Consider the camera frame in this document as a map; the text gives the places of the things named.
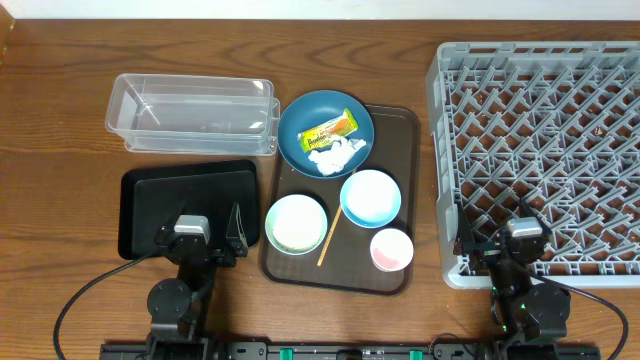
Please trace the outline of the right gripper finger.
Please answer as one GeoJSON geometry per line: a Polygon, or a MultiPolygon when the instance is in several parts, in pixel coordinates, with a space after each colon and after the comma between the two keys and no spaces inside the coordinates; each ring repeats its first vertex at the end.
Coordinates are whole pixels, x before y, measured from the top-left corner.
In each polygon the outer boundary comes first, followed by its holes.
{"type": "Polygon", "coordinates": [[[458,230],[457,247],[460,254],[472,254],[476,248],[473,230],[461,204],[457,205],[458,210],[458,230]]]}
{"type": "Polygon", "coordinates": [[[541,231],[550,230],[549,226],[541,219],[541,217],[524,198],[519,199],[519,218],[526,219],[529,223],[535,221],[537,223],[536,228],[539,228],[541,231]]]}

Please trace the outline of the mint green bowl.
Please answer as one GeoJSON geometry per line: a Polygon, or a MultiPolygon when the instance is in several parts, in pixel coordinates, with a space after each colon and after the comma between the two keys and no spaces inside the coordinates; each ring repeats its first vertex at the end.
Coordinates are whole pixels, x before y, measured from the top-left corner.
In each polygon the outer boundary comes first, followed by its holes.
{"type": "Polygon", "coordinates": [[[268,210],[265,234],[269,243],[286,255],[303,255],[316,249],[328,231],[328,217],[314,198],[287,195],[268,210]]]}

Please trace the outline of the pink cup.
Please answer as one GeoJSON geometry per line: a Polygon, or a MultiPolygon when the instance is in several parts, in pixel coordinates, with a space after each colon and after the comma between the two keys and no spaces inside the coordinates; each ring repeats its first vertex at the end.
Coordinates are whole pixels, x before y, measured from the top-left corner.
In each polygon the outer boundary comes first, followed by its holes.
{"type": "Polygon", "coordinates": [[[398,229],[380,230],[370,242],[372,262],[383,272],[403,270],[411,263],[413,255],[413,242],[406,233],[398,229]]]}

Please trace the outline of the light blue bowl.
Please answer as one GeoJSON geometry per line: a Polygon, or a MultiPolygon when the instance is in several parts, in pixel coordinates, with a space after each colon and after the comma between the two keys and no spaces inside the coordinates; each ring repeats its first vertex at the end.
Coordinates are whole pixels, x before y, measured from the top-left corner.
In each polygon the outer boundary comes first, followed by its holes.
{"type": "Polygon", "coordinates": [[[357,226],[379,228],[399,213],[402,195],[396,181],[379,170],[362,170],[342,185],[340,205],[345,216],[357,226]]]}

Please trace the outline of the white tissue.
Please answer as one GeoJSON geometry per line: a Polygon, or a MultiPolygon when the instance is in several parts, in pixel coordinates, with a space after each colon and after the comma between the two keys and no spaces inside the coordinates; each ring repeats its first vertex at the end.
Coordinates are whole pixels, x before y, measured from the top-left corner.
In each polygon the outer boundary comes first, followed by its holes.
{"type": "Polygon", "coordinates": [[[342,171],[351,158],[364,146],[363,139],[340,138],[331,144],[328,150],[312,150],[308,159],[313,162],[322,176],[342,171]]]}

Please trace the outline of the yellow green snack wrapper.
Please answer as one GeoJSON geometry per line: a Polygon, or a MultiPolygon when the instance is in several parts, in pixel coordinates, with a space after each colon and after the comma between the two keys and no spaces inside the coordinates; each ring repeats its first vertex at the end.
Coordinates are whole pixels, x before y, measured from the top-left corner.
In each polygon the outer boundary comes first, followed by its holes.
{"type": "Polygon", "coordinates": [[[303,152],[325,148],[359,129],[359,125],[348,108],[333,119],[297,134],[303,152]]]}

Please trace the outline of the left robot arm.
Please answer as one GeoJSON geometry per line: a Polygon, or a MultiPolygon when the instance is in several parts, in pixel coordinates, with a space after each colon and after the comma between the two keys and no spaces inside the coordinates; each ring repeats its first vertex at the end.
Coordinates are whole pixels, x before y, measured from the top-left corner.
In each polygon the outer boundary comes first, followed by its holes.
{"type": "Polygon", "coordinates": [[[231,207],[223,236],[215,240],[208,218],[180,210],[157,231],[159,254],[178,266],[178,274],[157,283],[147,298],[151,331],[141,359],[203,360],[224,355],[224,346],[204,330],[220,267],[233,267],[248,254],[240,206],[231,207]]]}

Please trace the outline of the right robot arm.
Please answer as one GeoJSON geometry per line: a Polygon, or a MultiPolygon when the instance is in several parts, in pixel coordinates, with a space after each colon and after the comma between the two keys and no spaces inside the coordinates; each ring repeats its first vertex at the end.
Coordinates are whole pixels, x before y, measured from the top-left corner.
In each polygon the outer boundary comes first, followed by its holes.
{"type": "Polygon", "coordinates": [[[551,230],[525,201],[519,211],[490,239],[480,240],[458,209],[461,253],[471,269],[489,273],[492,316],[504,330],[491,344],[477,347],[476,359],[558,359],[557,340],[567,334],[570,294],[549,282],[533,283],[527,269],[544,254],[551,230]]]}

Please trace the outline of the grey dishwasher rack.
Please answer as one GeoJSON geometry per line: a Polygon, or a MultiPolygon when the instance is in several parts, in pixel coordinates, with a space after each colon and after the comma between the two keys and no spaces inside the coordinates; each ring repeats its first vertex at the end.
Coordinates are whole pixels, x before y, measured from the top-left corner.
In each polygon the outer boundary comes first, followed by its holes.
{"type": "Polygon", "coordinates": [[[579,288],[639,284],[639,45],[448,42],[426,76],[442,275],[489,278],[459,247],[525,201],[552,235],[534,271],[579,288]]]}

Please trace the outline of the black plastic tray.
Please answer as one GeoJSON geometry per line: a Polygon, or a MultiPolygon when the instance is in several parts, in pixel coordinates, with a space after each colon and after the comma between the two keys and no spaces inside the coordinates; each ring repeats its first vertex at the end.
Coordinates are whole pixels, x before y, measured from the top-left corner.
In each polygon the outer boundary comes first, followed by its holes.
{"type": "Polygon", "coordinates": [[[130,170],[121,180],[118,253],[134,260],[155,252],[158,230],[178,213],[206,217],[211,238],[222,239],[235,204],[252,247],[260,236],[260,216],[256,166],[250,160],[130,170]]]}

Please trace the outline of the wooden chopstick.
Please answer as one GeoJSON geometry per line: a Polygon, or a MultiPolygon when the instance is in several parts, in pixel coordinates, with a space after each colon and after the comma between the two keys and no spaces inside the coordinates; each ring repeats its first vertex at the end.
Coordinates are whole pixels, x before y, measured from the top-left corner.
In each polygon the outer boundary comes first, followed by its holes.
{"type": "Polygon", "coordinates": [[[339,200],[338,201],[338,208],[337,208],[336,213],[335,213],[335,215],[333,217],[333,220],[331,222],[331,226],[330,226],[329,231],[327,233],[327,236],[326,236],[326,239],[325,239],[321,254],[320,254],[320,256],[318,258],[318,261],[316,263],[317,267],[322,267],[322,265],[323,265],[324,259],[326,257],[327,252],[328,252],[328,249],[330,247],[332,238],[334,236],[335,229],[337,227],[337,224],[338,224],[339,219],[340,219],[341,214],[342,214],[342,204],[340,202],[340,199],[338,199],[338,200],[339,200]]]}

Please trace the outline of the brown plastic serving tray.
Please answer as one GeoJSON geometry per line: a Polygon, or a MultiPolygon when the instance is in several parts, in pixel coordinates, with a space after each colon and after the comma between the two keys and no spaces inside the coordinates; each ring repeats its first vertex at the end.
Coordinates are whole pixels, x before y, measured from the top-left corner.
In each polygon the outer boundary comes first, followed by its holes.
{"type": "MultiPolygon", "coordinates": [[[[363,163],[365,169],[381,170],[399,185],[402,196],[399,214],[389,223],[407,235],[415,235],[416,191],[420,150],[420,122],[406,108],[369,105],[375,129],[373,150],[363,163]]],[[[343,177],[320,180],[294,170],[278,156],[275,162],[271,201],[291,194],[314,198],[326,211],[328,224],[336,229],[326,252],[317,247],[303,255],[287,255],[262,241],[259,265],[270,280],[334,290],[383,296],[401,293],[410,282],[409,266],[395,272],[378,270],[370,256],[370,242],[375,229],[359,227],[341,214],[339,192],[343,177]]]]}

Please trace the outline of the clear plastic bin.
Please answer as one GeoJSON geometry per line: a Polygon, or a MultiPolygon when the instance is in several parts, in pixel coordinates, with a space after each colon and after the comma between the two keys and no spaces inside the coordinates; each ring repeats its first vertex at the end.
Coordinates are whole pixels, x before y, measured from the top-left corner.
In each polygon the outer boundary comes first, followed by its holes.
{"type": "Polygon", "coordinates": [[[119,75],[105,128],[130,152],[271,156],[280,103],[265,79],[119,75]]]}

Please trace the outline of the dark blue plate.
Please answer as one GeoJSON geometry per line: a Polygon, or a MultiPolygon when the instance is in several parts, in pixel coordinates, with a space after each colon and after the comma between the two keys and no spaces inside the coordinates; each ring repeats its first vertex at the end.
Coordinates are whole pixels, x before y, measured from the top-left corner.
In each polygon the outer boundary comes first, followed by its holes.
{"type": "Polygon", "coordinates": [[[283,159],[296,171],[312,178],[330,179],[348,175],[368,158],[374,141],[373,120],[365,106],[349,94],[334,90],[312,91],[298,97],[284,110],[278,125],[278,147],[283,159]],[[365,145],[341,171],[323,176],[302,150],[297,135],[341,115],[345,108],[351,111],[359,126],[347,138],[364,140],[365,145]]]}

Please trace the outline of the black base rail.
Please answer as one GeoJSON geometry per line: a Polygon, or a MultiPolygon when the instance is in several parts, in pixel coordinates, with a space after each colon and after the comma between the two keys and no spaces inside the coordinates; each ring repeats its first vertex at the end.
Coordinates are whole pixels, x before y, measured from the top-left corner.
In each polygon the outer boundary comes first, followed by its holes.
{"type": "Polygon", "coordinates": [[[235,342],[220,350],[204,351],[214,360],[463,360],[463,359],[599,359],[595,347],[512,347],[500,353],[491,345],[435,343],[427,346],[386,345],[267,345],[235,342]]]}

